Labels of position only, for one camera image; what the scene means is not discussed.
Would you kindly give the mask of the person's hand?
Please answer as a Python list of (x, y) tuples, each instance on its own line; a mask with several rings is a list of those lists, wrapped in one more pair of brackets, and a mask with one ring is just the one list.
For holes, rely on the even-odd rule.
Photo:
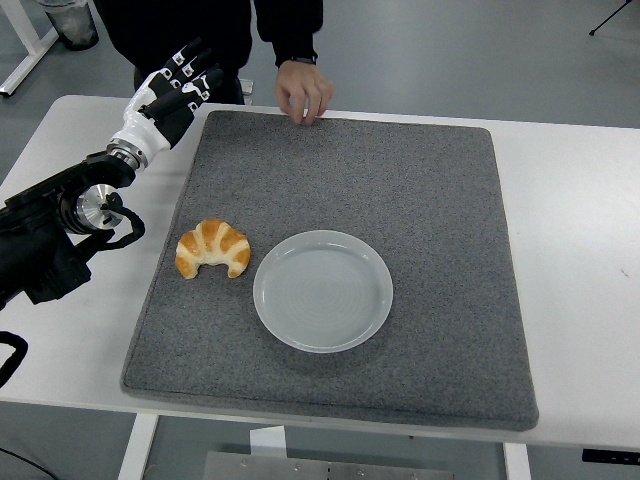
[(278, 68), (275, 95), (282, 113), (295, 124), (312, 125), (329, 108), (335, 84), (314, 64), (288, 60)]

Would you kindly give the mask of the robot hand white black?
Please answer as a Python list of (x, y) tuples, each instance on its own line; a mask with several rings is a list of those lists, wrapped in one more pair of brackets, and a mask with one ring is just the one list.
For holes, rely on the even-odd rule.
[(126, 158), (134, 169), (148, 166), (158, 153), (176, 146), (223, 79), (204, 41), (188, 43), (136, 90), (107, 152)]

